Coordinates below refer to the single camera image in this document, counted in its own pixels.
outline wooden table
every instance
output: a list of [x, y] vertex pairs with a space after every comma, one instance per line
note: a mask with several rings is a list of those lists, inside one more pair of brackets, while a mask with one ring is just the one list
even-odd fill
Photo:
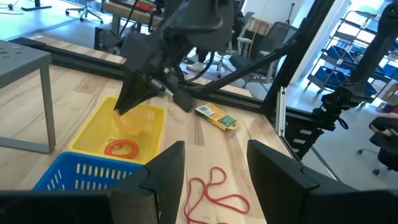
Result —
[[[122, 6], [115, 2], [105, 2], [104, 3], [104, 11], [112, 14], [112, 26], [111, 30], [115, 33], [119, 33], [120, 29], [120, 18], [128, 18], [131, 8]], [[137, 21], [140, 24], [149, 24], [150, 14], [147, 12], [141, 12], [138, 10], [134, 10], [131, 16], [131, 21]], [[162, 18], [159, 16], [154, 16], [152, 21], [152, 26], [157, 27], [157, 25], [161, 22]]]
[[[121, 57], [97, 50], [80, 47], [47, 37], [34, 39], [61, 49], [120, 62]], [[63, 67], [50, 66], [55, 132], [55, 152], [43, 155], [15, 149], [0, 148], [0, 189], [31, 189], [40, 179], [56, 156], [67, 150], [68, 142], [81, 128], [87, 117], [101, 103], [105, 96], [118, 96], [121, 81], [78, 72]], [[226, 86], [225, 90], [249, 95], [247, 90]], [[42, 107], [39, 72], [34, 72], [0, 90], [0, 135], [23, 140], [46, 142], [44, 111]], [[226, 183], [211, 189], [214, 197], [226, 194], [241, 194], [251, 205], [247, 215], [221, 208], [204, 200], [192, 214], [193, 218], [209, 223], [265, 223], [256, 193], [252, 186], [246, 162], [246, 146], [249, 139], [264, 144], [290, 156], [265, 116], [227, 106], [220, 106], [232, 117], [243, 121], [235, 131], [224, 132], [205, 121], [195, 113], [186, 113], [175, 105], [168, 96], [155, 97], [145, 103], [167, 108], [167, 119], [162, 149], [176, 141], [185, 141], [185, 182], [180, 201], [177, 223], [186, 223], [183, 205], [187, 197], [187, 181], [200, 177], [210, 178], [213, 166], [223, 168], [227, 173]], [[200, 193], [200, 186], [193, 186], [192, 202]], [[228, 201], [243, 208], [240, 201]]]

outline shelving unit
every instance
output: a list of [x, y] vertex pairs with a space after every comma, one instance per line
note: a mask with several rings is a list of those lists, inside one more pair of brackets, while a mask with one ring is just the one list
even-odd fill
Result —
[[[347, 17], [352, 13], [356, 13], [366, 18], [364, 24], [359, 25], [347, 20]], [[335, 33], [329, 38], [326, 48], [322, 49], [321, 56], [319, 56], [316, 65], [313, 67], [310, 75], [307, 77], [310, 80], [307, 86], [310, 86], [312, 83], [316, 84], [316, 86], [320, 88], [317, 93], [319, 95], [323, 90], [334, 91], [340, 84], [345, 82], [348, 79], [351, 71], [355, 69], [355, 67], [358, 65], [358, 62], [361, 60], [361, 57], [358, 57], [356, 53], [361, 52], [363, 54], [363, 52], [366, 50], [366, 47], [369, 45], [369, 42], [360, 39], [358, 35], [361, 34], [362, 31], [376, 35], [377, 32], [367, 28], [367, 25], [371, 21], [377, 20], [377, 15], [370, 14], [368, 12], [348, 12], [345, 17], [341, 19], [341, 22], [336, 28]], [[350, 35], [342, 32], [340, 28], [343, 24], [348, 24], [349, 26], [358, 28], [356, 35]], [[332, 40], [336, 40], [343, 47], [332, 45]], [[394, 45], [394, 47], [395, 49], [398, 49], [398, 44]], [[394, 48], [391, 49], [388, 54], [386, 54], [385, 58], [387, 58], [387, 56], [393, 50]], [[328, 65], [325, 64], [325, 66], [319, 66], [320, 60], [328, 63]], [[318, 68], [318, 70], [315, 74], [313, 74], [315, 68]], [[389, 77], [381, 67], [378, 67], [374, 71], [374, 74], [371, 78], [373, 78], [373, 81], [366, 86], [364, 92], [365, 98], [361, 104], [361, 107], [364, 107], [366, 103], [372, 103], [374, 99], [379, 96], [380, 92], [382, 92], [392, 80], [392, 77]], [[384, 83], [382, 90], [379, 92], [377, 92], [372, 86], [375, 80], [380, 80]]]

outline yellow basket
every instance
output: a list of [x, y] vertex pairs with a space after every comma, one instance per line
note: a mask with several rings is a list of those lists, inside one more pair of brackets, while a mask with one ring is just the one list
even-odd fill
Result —
[[[162, 144], [166, 112], [151, 105], [138, 105], [115, 120], [113, 108], [118, 99], [106, 97], [77, 137], [69, 144], [69, 150], [92, 156], [116, 159], [119, 161], [146, 164], [158, 155]], [[105, 147], [112, 139], [130, 139], [137, 143], [139, 154], [134, 159], [124, 159], [104, 154]], [[113, 149], [120, 154], [130, 149]]]

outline red string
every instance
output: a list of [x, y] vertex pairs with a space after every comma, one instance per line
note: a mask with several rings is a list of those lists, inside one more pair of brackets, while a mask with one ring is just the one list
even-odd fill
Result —
[[[214, 182], [214, 183], [212, 182], [212, 181], [213, 181], [213, 170], [219, 170], [219, 171], [221, 171], [221, 173], [222, 173], [223, 176], [224, 176], [224, 178], [223, 178], [222, 181]], [[192, 182], [193, 182], [194, 180], [196, 180], [196, 181], [198, 181], [199, 183], [201, 183], [201, 185], [202, 185], [202, 187], [203, 187], [203, 192], [202, 192], [202, 194], [201, 194], [199, 200], [193, 205], [193, 207], [191, 208], [191, 210], [187, 211], [188, 202], [189, 202], [189, 199], [190, 199], [190, 197], [191, 197], [191, 192], [192, 192]], [[241, 214], [247, 214], [247, 213], [249, 213], [249, 211], [250, 211], [250, 204], [249, 204], [249, 201], [248, 201], [246, 198], [244, 198], [242, 195], [239, 195], [239, 194], [231, 194], [231, 195], [227, 195], [227, 196], [220, 197], [220, 198], [213, 198], [213, 197], [210, 196], [210, 194], [209, 194], [209, 192], [208, 192], [208, 191], [209, 191], [209, 188], [210, 188], [211, 186], [221, 185], [221, 184], [223, 184], [223, 183], [225, 182], [225, 180], [226, 180], [226, 173], [225, 173], [225, 171], [224, 171], [222, 168], [219, 168], [219, 167], [213, 167], [213, 168], [210, 169], [210, 181], [209, 181], [208, 184], [205, 184], [205, 182], [204, 182], [201, 178], [198, 178], [198, 177], [194, 177], [194, 178], [192, 178], [192, 179], [189, 180], [188, 198], [187, 198], [187, 202], [185, 202], [185, 206], [184, 206], [184, 215], [185, 215], [185, 218], [187, 219], [187, 222], [188, 222], [188, 223], [193, 222], [193, 223], [199, 223], [199, 224], [209, 224], [209, 223], [207, 223], [207, 222], [203, 222], [203, 221], [199, 221], [199, 220], [194, 220], [193, 218], [190, 217], [191, 213], [192, 213], [193, 210], [199, 205], [199, 203], [200, 203], [200, 201], [203, 199], [203, 197], [206, 197], [207, 200], [209, 200], [210, 202], [212, 202], [212, 203], [214, 203], [214, 204], [216, 204], [216, 205], [229, 208], [229, 209], [234, 210], [234, 211], [237, 211], [237, 212], [239, 212], [239, 213], [241, 213]], [[221, 202], [220, 202], [220, 201], [225, 200], [225, 199], [227, 199], [227, 198], [233, 198], [233, 197], [241, 199], [241, 200], [246, 204], [247, 209], [246, 209], [246, 210], [240, 210], [240, 209], [238, 209], [238, 208], [235, 208], [235, 207], [232, 207], [232, 206], [230, 206], [230, 205], [227, 205], [227, 204], [225, 204], [225, 203], [221, 203]]]

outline gray table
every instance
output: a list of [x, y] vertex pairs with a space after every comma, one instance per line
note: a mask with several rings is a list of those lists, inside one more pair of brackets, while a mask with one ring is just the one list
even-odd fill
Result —
[[51, 54], [48, 52], [0, 40], [0, 88], [40, 69], [45, 123], [49, 140], [49, 144], [46, 145], [0, 137], [0, 146], [40, 153], [50, 153], [54, 149], [55, 129], [49, 72], [50, 63]]

